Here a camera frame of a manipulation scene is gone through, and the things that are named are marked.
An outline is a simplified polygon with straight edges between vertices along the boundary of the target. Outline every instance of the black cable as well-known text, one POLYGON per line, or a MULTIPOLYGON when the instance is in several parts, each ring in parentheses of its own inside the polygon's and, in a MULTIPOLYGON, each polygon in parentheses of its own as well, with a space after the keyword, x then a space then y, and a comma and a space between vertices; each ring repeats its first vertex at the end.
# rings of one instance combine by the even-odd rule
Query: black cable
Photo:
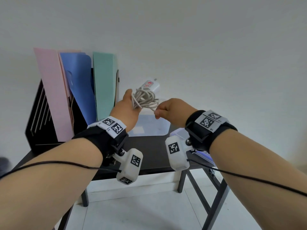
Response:
POLYGON ((25 166, 19 167, 17 169, 11 170, 11 171, 3 174, 2 176, 0 176, 0 179, 6 177, 9 174, 15 173, 19 170, 23 170, 23 169, 26 169, 26 168, 29 168, 29 167, 32 167, 32 166, 43 165, 43 164, 67 164, 67 165, 74 165, 74 166, 82 167, 82 168, 89 169, 89 170, 110 170, 110 171, 114 171, 114 172, 121 172, 121 170, 105 169, 105 168, 99 168, 99 167, 90 167, 90 166, 81 165, 81 164, 78 164, 78 163, 75 163, 75 162, 70 162, 70 161, 40 161, 40 162, 25 165, 25 166))
POLYGON ((263 180, 263 179, 260 179, 260 178, 253 178, 253 177, 249 177, 249 176, 245 176, 245 175, 241 175, 241 174, 236 174, 236 173, 232 173, 232 172, 228 172, 228 171, 224 171, 224 170, 215 169, 213 167, 204 165, 202 163, 199 163, 199 162, 191 160, 191 159, 187 159, 187 161, 192 161, 192 162, 195 162, 195 163, 202 165, 206 168, 209 168, 209 169, 212 169, 212 170, 215 170, 215 171, 219 171, 219 172, 222 172, 222 173, 225 173, 225 174, 230 174, 232 176, 236 176, 236 177, 239 177, 239 178, 245 178, 245 179, 254 180, 254 181, 257 181, 257 182, 262 182, 262 183, 266 183, 266 184, 269 184, 269 185, 277 186, 279 188, 286 189, 286 190, 289 190, 289 191, 292 191, 294 193, 297 193, 297 194, 300 194, 300 195, 307 197, 307 193, 302 192, 302 191, 297 190, 297 189, 294 189, 294 188, 291 188, 291 187, 288 187, 288 186, 285 186, 285 185, 281 185, 281 184, 278 184, 278 183, 275 183, 275 182, 270 182, 270 181, 263 180))

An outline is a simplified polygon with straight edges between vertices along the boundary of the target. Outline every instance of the gray wall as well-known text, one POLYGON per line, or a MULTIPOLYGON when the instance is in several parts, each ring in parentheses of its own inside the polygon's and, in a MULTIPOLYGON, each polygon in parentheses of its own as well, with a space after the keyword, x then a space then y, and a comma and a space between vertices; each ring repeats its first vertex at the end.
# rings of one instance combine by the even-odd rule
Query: gray wall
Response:
POLYGON ((307 0, 0 0, 0 154, 29 150, 36 46, 115 53, 121 96, 156 77, 161 96, 307 164, 306 39, 307 0))

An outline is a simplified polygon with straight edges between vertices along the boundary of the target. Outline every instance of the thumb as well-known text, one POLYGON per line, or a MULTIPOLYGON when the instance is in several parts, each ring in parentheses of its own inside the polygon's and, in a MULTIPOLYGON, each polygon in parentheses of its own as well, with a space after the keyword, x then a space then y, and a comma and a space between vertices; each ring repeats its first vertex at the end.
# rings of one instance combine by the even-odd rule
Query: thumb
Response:
POLYGON ((154 115, 156 116, 156 119, 159 119, 160 117, 163 119, 167 119, 168 111, 166 110, 155 110, 154 115))
POLYGON ((132 89, 127 89, 125 94, 124 94, 124 97, 122 98, 123 100, 131 100, 131 95, 132 95, 132 89))

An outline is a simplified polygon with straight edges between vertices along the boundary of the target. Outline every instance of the table leg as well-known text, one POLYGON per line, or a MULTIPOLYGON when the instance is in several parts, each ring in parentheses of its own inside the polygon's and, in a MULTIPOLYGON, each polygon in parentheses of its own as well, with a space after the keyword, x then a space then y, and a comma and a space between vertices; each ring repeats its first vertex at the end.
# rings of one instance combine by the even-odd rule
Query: table leg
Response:
POLYGON ((219 214, 224 201, 228 195, 230 188, 227 185, 227 183, 225 182, 225 180, 223 179, 223 181, 221 182, 221 185, 217 191, 217 194, 215 196, 215 199, 213 201, 211 210, 206 218, 205 224, 202 228, 202 230, 211 230, 213 227, 213 224, 217 218, 217 215, 219 214))
POLYGON ((63 215, 62 220, 59 224, 58 230, 65 230, 66 229, 72 208, 73 208, 73 206, 63 215))
POLYGON ((179 184, 178 184, 178 188, 177 188, 178 193, 182 193, 183 185, 185 184, 185 177, 187 175, 187 171, 188 170, 182 170, 181 171, 180 180, 179 180, 179 184))
POLYGON ((81 194, 81 199, 82 199, 82 204, 84 207, 88 207, 88 195, 87 195, 87 190, 85 189, 83 193, 81 194))

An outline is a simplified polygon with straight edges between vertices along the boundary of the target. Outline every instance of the black wristband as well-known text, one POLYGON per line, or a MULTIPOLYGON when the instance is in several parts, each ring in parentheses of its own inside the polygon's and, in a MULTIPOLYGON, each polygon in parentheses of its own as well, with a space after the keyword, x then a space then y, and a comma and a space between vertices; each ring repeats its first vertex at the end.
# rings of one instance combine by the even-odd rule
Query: black wristband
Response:
POLYGON ((213 141, 227 129, 233 129, 237 131, 237 129, 231 125, 230 123, 223 123, 220 127, 215 131, 211 132, 204 127, 200 126, 198 123, 195 123, 195 120, 205 112, 204 110, 199 110, 191 114, 191 116, 186 121, 186 130, 189 132, 190 140, 192 146, 198 151, 206 151, 208 153, 211 144, 213 141))
POLYGON ((123 147, 127 137, 128 134, 125 129, 113 139, 105 130, 98 126, 94 126, 76 134, 73 139, 86 138, 100 150, 105 159, 119 151, 123 147))

